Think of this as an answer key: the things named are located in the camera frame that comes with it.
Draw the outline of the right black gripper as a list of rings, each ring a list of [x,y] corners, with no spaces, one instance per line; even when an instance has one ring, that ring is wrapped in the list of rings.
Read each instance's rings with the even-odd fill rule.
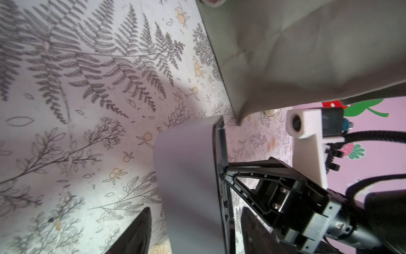
[[[344,195],[324,189],[284,162],[268,160],[230,163],[223,181],[284,243],[300,253],[316,253],[324,238],[360,251],[378,251],[382,242],[365,213]],[[278,243],[251,211],[241,215],[246,254],[278,254]]]

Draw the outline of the grey square analog clock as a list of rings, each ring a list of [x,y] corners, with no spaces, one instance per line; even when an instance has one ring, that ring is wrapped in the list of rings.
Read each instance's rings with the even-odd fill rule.
[[[159,134],[154,145],[168,237],[174,254],[236,252],[222,116],[189,120]]]

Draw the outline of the grey-green canvas tote bag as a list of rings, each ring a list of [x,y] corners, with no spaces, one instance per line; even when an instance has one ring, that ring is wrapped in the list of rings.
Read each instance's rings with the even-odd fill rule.
[[[405,1],[198,1],[236,121],[406,94]]]

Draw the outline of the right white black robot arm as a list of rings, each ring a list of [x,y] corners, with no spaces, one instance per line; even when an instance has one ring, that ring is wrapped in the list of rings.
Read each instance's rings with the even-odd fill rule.
[[[220,178],[269,226],[277,238],[303,254],[315,254],[330,238],[359,254],[403,254],[406,251],[406,193],[355,195],[371,184],[404,179],[404,174],[372,177],[345,194],[324,189],[275,158],[230,163]]]

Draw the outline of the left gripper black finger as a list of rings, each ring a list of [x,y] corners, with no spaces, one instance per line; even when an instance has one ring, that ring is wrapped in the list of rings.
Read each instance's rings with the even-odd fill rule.
[[[149,207],[145,207],[106,253],[147,254],[151,240],[151,229],[151,210]]]

